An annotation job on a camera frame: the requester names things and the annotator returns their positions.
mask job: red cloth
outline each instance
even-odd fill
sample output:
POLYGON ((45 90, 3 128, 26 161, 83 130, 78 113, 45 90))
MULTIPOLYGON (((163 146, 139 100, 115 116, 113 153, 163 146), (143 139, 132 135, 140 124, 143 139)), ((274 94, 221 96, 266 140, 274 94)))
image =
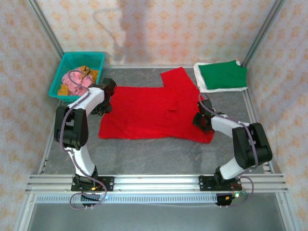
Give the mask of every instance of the red cloth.
POLYGON ((164 87, 117 87, 112 112, 101 121, 102 139, 156 139, 176 137, 210 143, 213 134, 204 134, 193 125, 199 111, 199 90, 180 67, 161 74, 164 87))

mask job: cable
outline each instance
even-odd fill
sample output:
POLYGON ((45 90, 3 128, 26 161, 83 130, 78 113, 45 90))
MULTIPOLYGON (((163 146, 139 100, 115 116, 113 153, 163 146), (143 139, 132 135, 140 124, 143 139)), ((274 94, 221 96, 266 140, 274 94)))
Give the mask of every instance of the cable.
MULTIPOLYGON (((215 116, 218 116, 218 117, 224 118, 224 119, 228 119, 228 120, 233 121, 233 122, 235 122, 235 123, 241 125, 242 127, 244 127, 244 129, 246 130, 246 133, 247 133, 247 135, 248 135, 248 137, 249 137, 250 144, 251 144, 252 151, 253 151, 254 158, 255 158, 255 167, 254 167, 254 169, 257 169, 257 168, 258 168, 258 165, 259 165, 259 162, 258 162, 256 147, 255 147, 254 140, 252 139, 252 136, 251 136, 251 134, 250 134, 250 132, 249 132, 249 130, 248 130, 248 127, 247 127, 244 123, 242 123, 242 122, 240 122, 240 121, 238 121, 238 120, 236 120, 236 119, 230 118, 230 117, 228 117, 228 116, 221 116, 221 115, 217 114, 216 112, 213 112, 212 110, 208 109, 208 108, 203 104, 202 99, 201 99, 201 97, 205 98, 205 96, 207 97, 207 99, 210 99, 209 96, 208 96, 207 94, 205 94, 205 93, 200 93, 200 94, 199 94, 199 103, 201 104, 201 106, 202 106, 205 110, 207 110, 209 113, 211 113, 211 114, 213 114, 213 115, 215 115, 215 116)), ((246 178, 246 179, 248 179, 248 180, 251 182, 251 193, 250 193, 249 197, 248 197, 245 201, 241 202, 240 204, 227 205, 227 206, 226 206, 227 208, 230 207, 230 206, 234 207, 234 206, 242 205, 243 203, 246 203, 247 201, 249 201, 249 200, 251 199, 251 197, 252 197, 252 195, 253 195, 253 193, 254 193, 255 187, 254 187, 253 181, 252 181, 249 177, 247 177, 247 176, 241 176, 241 175, 244 174, 245 172, 247 172, 247 169, 246 169, 245 171, 241 172, 240 174, 238 174, 235 178, 237 178, 237 179, 239 179, 239 180, 240 180, 241 178, 246 178)))
POLYGON ((234 196, 233 195, 233 193, 234 193, 234 190, 235 190, 235 186, 239 186, 239 187, 241 187, 242 189, 241 190, 245 190, 246 191, 246 188, 244 188, 242 185, 240 185, 240 184, 232 184, 231 183, 231 186, 232 186, 232 193, 231 193, 231 195, 232 195, 232 197, 234 196))
MULTIPOLYGON (((71 113, 71 111, 77 106, 79 105, 81 102, 85 101, 89 96, 90 96, 90 90, 89 88, 86 88, 84 86, 82 86, 81 84, 78 84, 76 83, 74 80, 71 79, 71 73, 72 72, 79 72, 79 73, 82 73, 84 74, 82 71, 78 71, 78 70, 71 70, 68 72, 68 77, 69 79, 72 81, 72 83, 76 84, 77 86, 85 89, 87 91, 87 95, 85 97, 83 97, 82 99, 78 100, 71 108, 68 109, 68 111, 66 112, 64 118, 63 118, 63 122, 62 122, 62 126, 61 126, 61 131, 60 131, 60 140, 59 140, 59 143, 60 143, 60 149, 66 153, 68 153, 71 157, 72 157, 72 161, 73 161, 73 164, 75 166, 76 169, 78 169, 86 178, 100 184, 103 188, 104 188, 104 195, 103 197, 94 205, 91 205, 91 208, 93 209, 95 206, 98 206, 100 205, 104 200, 105 200, 105 197, 107 195, 107 188, 106 186, 100 182, 99 180, 97 179, 94 179, 92 178, 91 176, 89 176, 87 173, 85 173, 81 168, 80 166, 78 165, 78 163, 76 162, 76 158, 75 158, 75 155, 74 155, 74 152, 72 150, 66 150, 65 147, 64 147, 64 144, 63 144, 63 135, 64 135, 64 128, 65 128, 65 124, 66 124, 66 120, 69 116, 69 114, 71 113)), ((85 75, 88 79, 90 79, 93 82, 93 80, 89 77, 89 75, 85 75)), ((69 204, 70 206, 72 207, 72 209, 74 210, 82 210, 82 209, 87 209, 87 206, 86 207, 74 207, 73 204, 72 204, 72 200, 74 198, 74 196, 77 196, 77 195, 81 195, 81 196, 87 196, 87 195, 97 195, 97 193, 83 193, 83 192, 79 192, 79 193, 75 193, 74 195, 71 196, 70 200, 69 200, 69 204)))
POLYGON ((93 198, 90 198, 90 197, 86 197, 86 196, 84 196, 84 195, 81 195, 81 197, 84 198, 84 199, 86 199, 86 200, 89 200, 89 201, 96 201, 96 202, 100 201, 100 200, 98 200, 98 199, 93 199, 93 198))

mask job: white cloth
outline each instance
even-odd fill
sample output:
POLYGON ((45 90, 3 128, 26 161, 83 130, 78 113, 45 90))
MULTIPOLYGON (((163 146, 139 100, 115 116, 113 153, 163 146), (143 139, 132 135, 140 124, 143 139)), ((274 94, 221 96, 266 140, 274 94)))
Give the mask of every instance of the white cloth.
MULTIPOLYGON (((236 61, 236 64, 239 66, 241 65, 239 61, 236 61)), ((214 92, 226 92, 226 91, 243 91, 246 90, 247 87, 244 88, 219 88, 219 89, 213 89, 209 90, 206 87, 206 83, 201 75, 201 71, 199 68, 199 65, 208 65, 208 63, 195 63, 193 65, 193 71, 194 71, 194 76, 196 77, 197 80, 197 86, 200 90, 201 93, 214 93, 214 92)))

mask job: pink cloth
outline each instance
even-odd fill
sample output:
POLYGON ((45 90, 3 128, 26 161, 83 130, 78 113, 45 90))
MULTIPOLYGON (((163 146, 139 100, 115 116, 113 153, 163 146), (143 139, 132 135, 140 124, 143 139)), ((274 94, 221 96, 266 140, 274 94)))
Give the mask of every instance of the pink cloth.
MULTIPOLYGON (((92 81, 88 78, 88 77, 81 77, 81 73, 80 72, 72 72, 71 73, 71 79, 73 81, 75 81, 78 84, 81 84, 83 87, 88 87, 91 85, 92 81)), ((68 73, 66 73, 63 78, 62 78, 62 83, 68 86, 68 90, 69 90, 69 95, 78 95, 78 96, 82 96, 84 93, 86 93, 87 91, 79 86, 77 86, 75 83, 73 83, 69 77, 68 77, 68 73)))

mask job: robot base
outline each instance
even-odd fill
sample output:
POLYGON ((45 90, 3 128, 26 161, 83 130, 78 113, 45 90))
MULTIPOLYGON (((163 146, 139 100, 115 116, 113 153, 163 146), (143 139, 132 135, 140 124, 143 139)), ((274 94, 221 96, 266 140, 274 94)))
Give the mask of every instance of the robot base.
POLYGON ((200 191, 240 191, 241 181, 236 178, 225 180, 220 167, 216 168, 213 176, 199 176, 200 191))
MULTIPOLYGON (((96 167, 91 177, 102 182, 106 186, 108 192, 113 191, 114 182, 115 182, 114 177, 98 176, 96 167)), ((104 188, 100 184, 93 182, 92 180, 84 176, 75 174, 73 176, 71 191, 72 192, 93 192, 94 193, 94 192, 104 191, 104 188)))

